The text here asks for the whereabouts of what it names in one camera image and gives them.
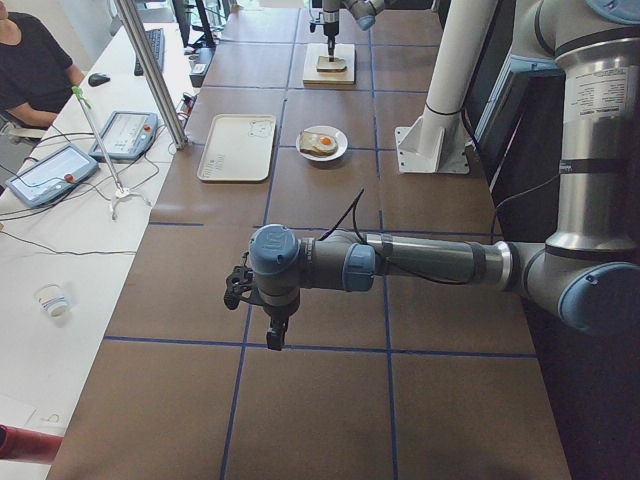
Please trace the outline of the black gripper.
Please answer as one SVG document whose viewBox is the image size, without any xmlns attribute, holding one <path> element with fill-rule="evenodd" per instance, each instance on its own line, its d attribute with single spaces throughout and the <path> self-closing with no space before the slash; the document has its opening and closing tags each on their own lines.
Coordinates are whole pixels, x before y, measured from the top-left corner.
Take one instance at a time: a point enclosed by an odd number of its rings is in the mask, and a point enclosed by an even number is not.
<svg viewBox="0 0 640 480">
<path fill-rule="evenodd" d="M 328 59 L 329 62 L 335 61 L 335 40 L 337 35 L 339 34 L 339 23 L 338 22 L 324 22 L 323 23 L 323 33 L 327 37 L 328 40 Z"/>
<path fill-rule="evenodd" d="M 269 330 L 266 333 L 266 343 L 269 350 L 283 349 L 289 319 L 297 312 L 299 305 L 300 295 L 297 294 L 291 301 L 284 305 L 274 306 L 265 304 L 263 306 L 264 312 L 270 318 Z"/>
</svg>

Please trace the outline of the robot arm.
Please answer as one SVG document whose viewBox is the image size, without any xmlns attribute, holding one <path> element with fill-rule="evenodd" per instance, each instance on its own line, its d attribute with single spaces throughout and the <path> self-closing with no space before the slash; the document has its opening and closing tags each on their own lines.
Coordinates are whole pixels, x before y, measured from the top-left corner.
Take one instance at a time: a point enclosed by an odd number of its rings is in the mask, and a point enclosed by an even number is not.
<svg viewBox="0 0 640 480">
<path fill-rule="evenodd" d="M 224 301 L 263 308 L 270 349 L 283 347 L 302 289 L 366 291 L 383 275 L 515 291 L 590 335 L 638 322 L 637 245 L 624 215 L 639 159 L 639 5 L 520 1 L 513 40 L 565 74 L 555 232 L 542 243 L 481 245 L 338 229 L 300 239 L 265 225 L 227 278 Z"/>
<path fill-rule="evenodd" d="M 327 37 L 328 60 L 335 60 L 336 37 L 339 34 L 340 10 L 346 9 L 361 30 L 371 28 L 376 17 L 395 3 L 394 0 L 322 0 L 321 25 Z"/>
</svg>

